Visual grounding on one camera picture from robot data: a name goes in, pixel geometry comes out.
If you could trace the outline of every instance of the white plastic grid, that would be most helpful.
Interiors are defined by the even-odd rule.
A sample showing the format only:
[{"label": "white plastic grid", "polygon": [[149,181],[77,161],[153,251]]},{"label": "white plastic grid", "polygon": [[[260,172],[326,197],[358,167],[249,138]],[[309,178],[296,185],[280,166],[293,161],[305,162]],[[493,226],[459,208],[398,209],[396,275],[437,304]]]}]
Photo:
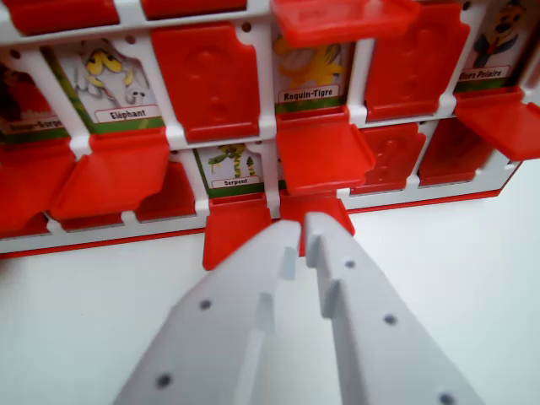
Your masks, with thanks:
[{"label": "white plastic grid", "polygon": [[[500,189],[510,178],[519,162],[509,163],[509,160],[500,152],[493,152],[488,162],[472,181],[445,184],[440,186],[419,187],[417,173],[419,164],[429,145],[429,141],[436,129],[439,119],[451,117],[456,105],[452,95],[459,74],[465,64],[467,56],[473,47],[483,16],[492,0],[477,0],[467,10],[461,13],[461,20],[470,25],[470,33],[462,50],[459,62],[452,75],[447,90],[440,97],[439,110],[430,116],[415,116],[387,121],[366,122],[367,110],[364,106],[365,84],[369,76],[370,58],[376,40],[359,40],[355,45],[355,54],[347,106],[350,112],[350,121],[358,127],[380,127],[397,125],[407,122],[420,122],[419,131],[427,137],[424,149],[420,154],[413,173],[409,176],[404,190],[394,192],[381,192],[372,194],[351,195],[349,189],[337,191],[337,196],[343,200],[347,209],[368,208],[392,205],[397,203],[411,203],[427,199],[459,196],[470,193],[486,192]],[[160,219],[139,223],[132,212],[122,213],[123,225],[99,229],[85,229],[66,232],[62,226],[52,219],[47,228],[49,235],[24,236],[5,239],[0,242],[0,252],[23,251],[54,246],[66,246],[101,240],[114,240],[131,236],[155,235],[159,233],[191,230],[203,228],[206,217],[209,215],[208,195],[204,188],[197,162],[191,149],[217,146],[224,143],[246,143],[246,147],[262,156],[264,172],[265,193],[267,205],[273,218],[279,218],[278,193],[278,151],[275,143],[276,120],[274,115],[273,75],[272,75],[272,48],[270,28],[273,17],[270,12],[269,0],[250,0],[245,11],[234,13],[217,13],[190,16],[180,19],[163,19],[147,21],[138,0],[116,0],[115,5],[120,15],[121,23],[118,25],[94,27],[81,30],[63,31],[53,34],[22,36],[11,24],[8,11],[0,3],[0,60],[7,66],[27,72],[37,87],[46,97],[52,109],[58,114],[64,127],[72,136],[70,147],[77,157],[90,153],[89,131],[73,108],[60,84],[54,78],[45,58],[41,55],[40,46],[59,42],[79,41],[81,39],[105,37],[115,48],[129,57],[137,58],[143,64],[148,81],[161,110],[166,125],[166,135],[171,150],[179,150],[172,154],[171,160],[180,161],[186,170],[187,177],[196,198],[196,215],[174,219]],[[200,24],[204,22],[231,21],[235,25],[239,41],[251,44],[256,48],[257,75],[259,80],[259,93],[261,99],[261,115],[259,117],[260,133],[251,138],[227,139],[206,143],[188,143],[184,136],[181,124],[176,119],[172,104],[165,87],[157,58],[149,37],[149,29],[183,24]],[[251,30],[245,32],[241,26],[249,22]],[[129,43],[127,37],[135,39]],[[14,58],[11,50],[16,50],[20,57]],[[520,84],[526,92],[524,102],[540,99],[538,82],[530,83],[540,61],[540,49],[537,49],[531,60],[531,65],[523,74]]]}]

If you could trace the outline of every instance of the red base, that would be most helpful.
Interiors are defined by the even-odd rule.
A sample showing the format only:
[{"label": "red base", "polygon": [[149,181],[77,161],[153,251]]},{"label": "red base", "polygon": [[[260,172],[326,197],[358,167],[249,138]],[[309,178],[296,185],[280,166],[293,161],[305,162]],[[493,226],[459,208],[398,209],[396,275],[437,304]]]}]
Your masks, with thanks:
[{"label": "red base", "polygon": [[[500,190],[493,190],[490,192],[474,192],[473,194],[465,194],[463,196],[452,196],[452,197],[443,197],[443,198],[434,198],[431,200],[423,200],[423,201],[414,201],[414,202],[402,202],[399,204],[391,204],[391,205],[381,205],[379,207],[368,207],[368,208],[356,208],[356,209],[349,209],[347,212],[349,214],[351,213],[370,213],[373,211],[382,211],[384,209],[394,209],[394,208],[407,208],[407,207],[419,207],[423,205],[430,205],[430,204],[441,204],[441,203],[453,203],[456,201],[466,201],[466,200],[475,200],[478,198],[490,198],[490,197],[497,197],[500,192],[503,189]],[[188,229],[188,230],[177,230],[175,232],[167,232],[163,234],[156,234],[156,235],[142,235],[142,236],[133,236],[130,238],[121,238],[121,239],[114,239],[114,240],[102,240],[99,242],[89,242],[89,243],[80,243],[77,245],[70,245],[70,246],[57,246],[57,247],[47,247],[44,249],[34,249],[33,251],[11,251],[8,253],[1,253],[0,259],[9,259],[14,257],[26,257],[26,256],[32,256],[32,255],[43,255],[46,253],[55,253],[58,251],[74,251],[77,249],[89,249],[92,247],[100,247],[100,246],[109,246],[109,245],[119,245],[121,243],[129,243],[129,242],[139,242],[141,240],[152,240],[152,239],[161,239],[161,238],[169,238],[172,236],[180,236],[180,235],[191,235],[191,234],[197,234],[199,232],[204,232],[205,229]]]}]

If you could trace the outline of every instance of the character card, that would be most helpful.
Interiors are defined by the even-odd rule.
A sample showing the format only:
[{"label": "character card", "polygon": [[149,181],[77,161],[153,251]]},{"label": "character card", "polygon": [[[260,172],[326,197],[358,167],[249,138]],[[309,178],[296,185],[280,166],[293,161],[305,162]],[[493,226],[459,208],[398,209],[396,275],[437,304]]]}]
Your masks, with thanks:
[{"label": "character card", "polygon": [[68,136],[29,74],[0,64],[0,75],[0,130],[4,143]]},{"label": "character card", "polygon": [[456,92],[507,85],[535,31],[537,18],[536,0],[492,2],[460,74]]},{"label": "character card", "polygon": [[243,143],[196,149],[195,157],[210,197],[264,191],[261,156]]},{"label": "character card", "polygon": [[164,125],[140,61],[123,56],[108,40],[83,40],[43,52],[90,132]]},{"label": "character card", "polygon": [[272,39],[276,113],[345,104],[354,44],[291,48],[277,25]]}]

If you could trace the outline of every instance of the hole in plastic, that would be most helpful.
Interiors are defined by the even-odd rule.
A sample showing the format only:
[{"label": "hole in plastic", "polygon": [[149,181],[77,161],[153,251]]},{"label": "hole in plastic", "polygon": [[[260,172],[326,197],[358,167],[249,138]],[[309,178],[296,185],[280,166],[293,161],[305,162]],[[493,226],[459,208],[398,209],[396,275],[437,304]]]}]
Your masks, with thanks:
[{"label": "hole in plastic", "polygon": [[212,306],[212,301],[211,300],[202,300],[200,302],[200,304],[199,304],[199,307],[201,308],[202,311],[207,310],[211,306]]},{"label": "hole in plastic", "polygon": [[447,393],[440,394],[439,402],[443,405],[454,405],[456,403],[454,397]]},{"label": "hole in plastic", "polygon": [[388,325],[396,325],[397,323],[397,318],[393,314],[386,315],[384,319]]},{"label": "hole in plastic", "polygon": [[166,388],[170,385],[172,382],[172,377],[168,373],[164,373],[160,375],[157,380],[155,381],[155,385],[158,387],[158,389]]}]

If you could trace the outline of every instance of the flipped-up red flap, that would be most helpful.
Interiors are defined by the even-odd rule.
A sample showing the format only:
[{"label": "flipped-up red flap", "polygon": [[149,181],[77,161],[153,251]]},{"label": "flipped-up red flap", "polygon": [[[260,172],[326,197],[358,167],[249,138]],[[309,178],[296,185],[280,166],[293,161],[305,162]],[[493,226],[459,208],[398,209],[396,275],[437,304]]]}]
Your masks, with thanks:
[{"label": "flipped-up red flap", "polygon": [[75,166],[69,139],[0,151],[0,234],[23,229],[51,200]]},{"label": "flipped-up red flap", "polygon": [[456,94],[456,116],[512,160],[540,158],[540,107],[523,104],[523,92],[502,88]]},{"label": "flipped-up red flap", "polygon": [[187,142],[259,133],[257,53],[231,23],[160,28],[152,44]]},{"label": "flipped-up red flap", "polygon": [[51,207],[55,219],[135,210],[161,190],[169,158],[164,128],[92,135],[94,151],[77,163]]},{"label": "flipped-up red flap", "polygon": [[278,116],[278,150],[291,195],[362,186],[375,156],[346,108]]},{"label": "flipped-up red flap", "polygon": [[419,10],[412,0],[273,0],[285,40],[295,48],[401,35]]}]

